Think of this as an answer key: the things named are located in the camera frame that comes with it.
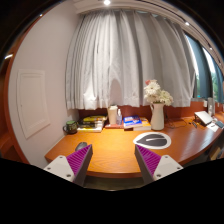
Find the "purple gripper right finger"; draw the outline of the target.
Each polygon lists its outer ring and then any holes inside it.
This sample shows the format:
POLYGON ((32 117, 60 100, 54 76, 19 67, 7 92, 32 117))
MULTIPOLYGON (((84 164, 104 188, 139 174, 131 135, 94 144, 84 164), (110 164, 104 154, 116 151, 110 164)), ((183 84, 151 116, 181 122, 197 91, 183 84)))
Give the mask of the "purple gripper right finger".
POLYGON ((135 146, 135 157, 145 185, 182 169, 182 166, 169 155, 159 156, 140 145, 135 146))

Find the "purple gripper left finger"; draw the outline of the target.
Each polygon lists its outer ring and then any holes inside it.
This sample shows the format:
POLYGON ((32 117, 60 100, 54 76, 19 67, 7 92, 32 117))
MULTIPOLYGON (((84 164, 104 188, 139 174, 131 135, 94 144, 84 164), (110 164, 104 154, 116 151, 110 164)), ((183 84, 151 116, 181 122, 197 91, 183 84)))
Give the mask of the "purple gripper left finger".
POLYGON ((92 145, 87 145, 68 156, 59 155, 44 170, 83 186, 92 155, 92 145))

